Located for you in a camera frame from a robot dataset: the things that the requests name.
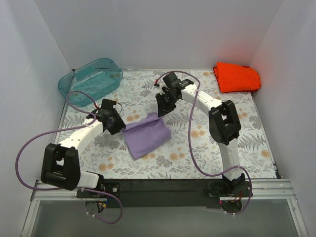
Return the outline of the purple t shirt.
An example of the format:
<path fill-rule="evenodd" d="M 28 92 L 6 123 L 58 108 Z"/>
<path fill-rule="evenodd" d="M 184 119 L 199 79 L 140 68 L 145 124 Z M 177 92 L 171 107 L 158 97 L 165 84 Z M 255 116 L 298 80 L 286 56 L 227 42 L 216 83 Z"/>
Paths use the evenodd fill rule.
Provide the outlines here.
<path fill-rule="evenodd" d="M 157 113 L 149 113 L 139 122 L 130 123 L 122 131 L 134 160 L 151 153 L 171 139 L 171 131 Z"/>

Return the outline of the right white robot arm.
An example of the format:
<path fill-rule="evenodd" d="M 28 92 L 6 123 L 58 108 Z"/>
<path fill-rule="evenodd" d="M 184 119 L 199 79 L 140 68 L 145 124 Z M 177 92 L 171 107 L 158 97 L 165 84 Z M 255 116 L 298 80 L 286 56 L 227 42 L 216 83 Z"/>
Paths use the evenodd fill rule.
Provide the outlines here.
<path fill-rule="evenodd" d="M 240 167 L 237 143 L 241 124 L 235 104 L 231 100 L 221 101 L 200 89 L 201 82 L 196 78 L 180 80 L 177 71 L 162 74 L 155 80 L 159 88 L 156 94 L 158 116 L 162 117 L 176 109 L 176 102 L 191 103 L 208 116 L 209 133 L 218 144 L 223 171 L 220 189 L 229 196 L 237 195 L 245 184 L 245 175 Z"/>

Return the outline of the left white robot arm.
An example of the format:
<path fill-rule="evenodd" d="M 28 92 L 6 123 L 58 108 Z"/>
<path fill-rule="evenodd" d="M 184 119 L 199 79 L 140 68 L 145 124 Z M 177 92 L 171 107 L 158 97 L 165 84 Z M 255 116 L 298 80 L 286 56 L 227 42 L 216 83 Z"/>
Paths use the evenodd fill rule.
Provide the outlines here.
<path fill-rule="evenodd" d="M 101 197 L 105 185 L 101 176 L 81 171 L 79 157 L 84 149 L 103 132 L 115 135 L 126 125 L 117 111 L 117 102 L 103 99 L 101 106 L 92 111 L 83 123 L 83 128 L 76 130 L 58 144 L 46 146 L 41 170 L 41 181 L 61 189 L 72 191 L 76 188 L 88 188 L 93 197 Z"/>

